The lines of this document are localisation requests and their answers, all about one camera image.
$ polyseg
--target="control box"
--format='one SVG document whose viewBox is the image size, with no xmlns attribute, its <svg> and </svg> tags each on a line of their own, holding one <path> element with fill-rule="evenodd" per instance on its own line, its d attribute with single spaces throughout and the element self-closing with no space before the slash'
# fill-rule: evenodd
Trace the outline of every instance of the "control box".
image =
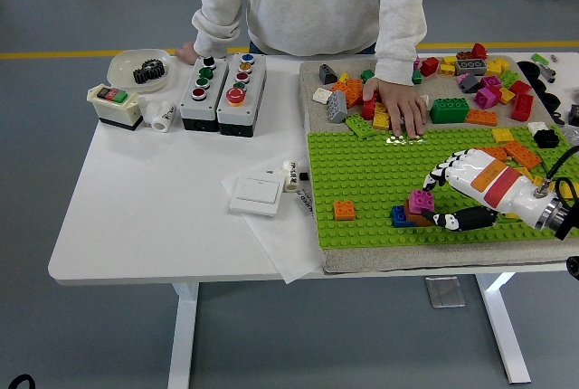
<svg viewBox="0 0 579 389">
<path fill-rule="evenodd" d="M 217 107 L 219 130 L 226 136 L 253 137 L 266 79 L 265 56 L 236 53 Z"/>
<path fill-rule="evenodd" d="M 179 103 L 185 129 L 191 131 L 219 131 L 217 103 L 229 72 L 225 59 L 200 57 Z"/>
<path fill-rule="evenodd" d="M 124 129 L 134 130 L 143 120 L 138 106 L 138 93 L 100 84 L 89 89 L 87 101 L 91 102 L 101 122 Z"/>
</svg>

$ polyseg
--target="table leg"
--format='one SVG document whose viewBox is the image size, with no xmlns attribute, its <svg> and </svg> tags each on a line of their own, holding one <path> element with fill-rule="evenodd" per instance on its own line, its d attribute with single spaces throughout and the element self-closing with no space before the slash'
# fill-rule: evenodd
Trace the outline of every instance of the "table leg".
<svg viewBox="0 0 579 389">
<path fill-rule="evenodd" d="M 189 389 L 199 283 L 174 283 L 179 296 L 168 389 Z"/>
<path fill-rule="evenodd" d="M 510 383 L 531 383 L 525 359 L 518 346 L 515 331 L 508 317 L 500 287 L 515 273 L 477 274 L 480 293 L 489 314 L 490 325 L 497 339 L 498 350 Z"/>
</svg>

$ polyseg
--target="sleeve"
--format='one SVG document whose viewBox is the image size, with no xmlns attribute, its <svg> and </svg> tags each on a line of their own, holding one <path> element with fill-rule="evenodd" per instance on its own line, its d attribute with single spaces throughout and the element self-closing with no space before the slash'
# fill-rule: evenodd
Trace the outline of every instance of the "sleeve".
<svg viewBox="0 0 579 389">
<path fill-rule="evenodd" d="M 426 35 L 422 0 L 380 0 L 375 76 L 412 86 L 416 45 Z"/>
<path fill-rule="evenodd" d="M 223 57 L 227 46 L 239 36 L 242 0 L 201 0 L 193 15 L 197 29 L 195 51 L 202 56 Z"/>
</svg>

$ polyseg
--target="robotic hand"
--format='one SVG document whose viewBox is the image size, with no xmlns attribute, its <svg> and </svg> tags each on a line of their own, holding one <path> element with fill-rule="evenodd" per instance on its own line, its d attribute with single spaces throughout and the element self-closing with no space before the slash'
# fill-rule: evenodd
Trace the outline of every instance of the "robotic hand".
<svg viewBox="0 0 579 389">
<path fill-rule="evenodd" d="M 452 214 L 422 212 L 431 222 L 451 231 L 492 226 L 498 213 L 514 213 L 538 230 L 547 227 L 560 240 L 576 227 L 576 214 L 568 215 L 574 206 L 567 209 L 555 193 L 547 190 L 550 180 L 538 188 L 514 168 L 478 149 L 454 153 L 426 176 L 423 188 L 431 191 L 436 183 L 449 183 L 482 204 Z"/>
</svg>

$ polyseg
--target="white hoodie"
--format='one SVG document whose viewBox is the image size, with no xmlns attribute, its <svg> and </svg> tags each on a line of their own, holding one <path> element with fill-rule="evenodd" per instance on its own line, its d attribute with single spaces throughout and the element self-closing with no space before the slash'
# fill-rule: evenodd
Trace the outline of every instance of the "white hoodie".
<svg viewBox="0 0 579 389">
<path fill-rule="evenodd" d="M 222 57 L 239 36 L 243 0 L 201 0 L 195 50 Z M 426 35 L 422 0 L 247 0 L 252 41 L 267 54 L 356 53 L 376 42 L 376 77 L 412 86 L 416 44 Z"/>
</svg>

